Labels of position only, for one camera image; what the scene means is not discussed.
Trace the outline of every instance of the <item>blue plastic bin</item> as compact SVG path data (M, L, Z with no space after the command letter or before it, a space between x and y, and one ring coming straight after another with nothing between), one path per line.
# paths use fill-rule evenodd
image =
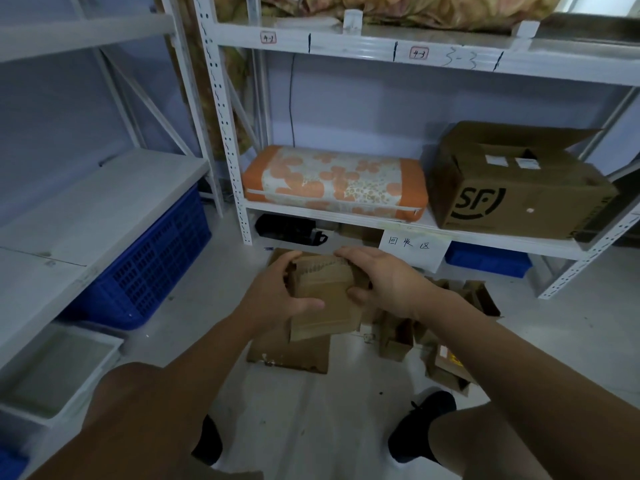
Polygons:
M0 480L16 480L28 462L28 458L0 448Z
M526 253L452 241L444 259L454 266L523 278L532 265Z
M80 293L63 316L121 330L144 325L210 238L194 185Z

